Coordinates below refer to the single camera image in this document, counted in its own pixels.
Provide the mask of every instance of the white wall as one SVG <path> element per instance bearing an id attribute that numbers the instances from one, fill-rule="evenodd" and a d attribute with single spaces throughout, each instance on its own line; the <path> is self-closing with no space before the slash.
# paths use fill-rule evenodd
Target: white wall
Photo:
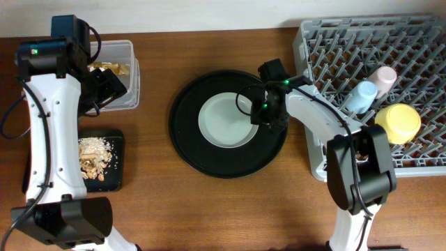
<path id="1" fill-rule="evenodd" d="M 446 0 L 0 0 L 0 37 L 48 36 L 51 16 L 75 14 L 99 33 L 298 26 L 314 17 L 444 14 Z"/>

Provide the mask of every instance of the pink cup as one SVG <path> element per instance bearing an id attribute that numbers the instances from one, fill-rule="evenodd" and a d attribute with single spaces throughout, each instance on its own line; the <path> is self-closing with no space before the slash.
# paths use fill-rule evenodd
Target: pink cup
<path id="1" fill-rule="evenodd" d="M 392 85 L 397 80 L 397 77 L 397 72 L 389 66 L 380 67 L 378 70 L 372 73 L 367 80 L 374 83 L 378 89 L 378 94 L 376 94 L 375 99 L 381 98 L 384 94 L 386 94 L 390 88 L 392 88 Z"/>

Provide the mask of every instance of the black round tray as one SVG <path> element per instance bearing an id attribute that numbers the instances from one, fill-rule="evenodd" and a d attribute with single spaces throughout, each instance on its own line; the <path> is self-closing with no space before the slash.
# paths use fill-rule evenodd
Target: black round tray
<path id="1" fill-rule="evenodd" d="M 209 176 L 238 178 L 262 169 L 280 152 L 287 128 L 273 132 L 260 125 L 248 143 L 231 149 L 215 146 L 201 134 L 198 115 L 203 104 L 214 95 L 237 93 L 251 84 L 261 84 L 261 80 L 249 73 L 222 70 L 194 80 L 181 91 L 171 108 L 169 132 L 176 151 L 187 164 Z M 247 88 L 241 94 L 251 101 L 263 95 L 259 88 Z"/>

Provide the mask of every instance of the light blue cup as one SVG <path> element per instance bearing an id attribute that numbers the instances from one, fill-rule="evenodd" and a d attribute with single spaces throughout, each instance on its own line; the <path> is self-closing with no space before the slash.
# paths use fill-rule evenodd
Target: light blue cup
<path id="1" fill-rule="evenodd" d="M 363 114 L 367 112 L 375 100 L 378 89 L 374 83 L 363 81 L 355 86 L 350 94 L 353 98 L 348 102 L 346 109 L 350 112 L 356 112 L 356 114 Z"/>

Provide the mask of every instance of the black plate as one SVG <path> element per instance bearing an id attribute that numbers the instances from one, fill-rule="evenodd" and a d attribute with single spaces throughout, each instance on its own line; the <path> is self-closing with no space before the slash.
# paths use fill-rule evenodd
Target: black plate
<path id="1" fill-rule="evenodd" d="M 223 70 L 194 80 L 178 95 L 170 112 L 169 132 L 176 151 L 191 167 L 218 178 L 238 178 L 262 169 L 280 152 L 288 128 L 272 132 L 260 125 L 248 143 L 232 149 L 211 144 L 200 132 L 198 115 L 209 98 L 237 93 L 250 84 L 261 84 L 261 80 L 249 73 Z M 247 88 L 241 94 L 253 101 L 262 90 Z"/>
<path id="2" fill-rule="evenodd" d="M 104 181 L 84 179 L 87 192 L 116 192 L 123 183 L 124 163 L 124 135 L 120 130 L 83 130 L 79 132 L 79 139 L 100 137 L 113 146 L 110 150 L 113 157 L 104 168 Z"/>

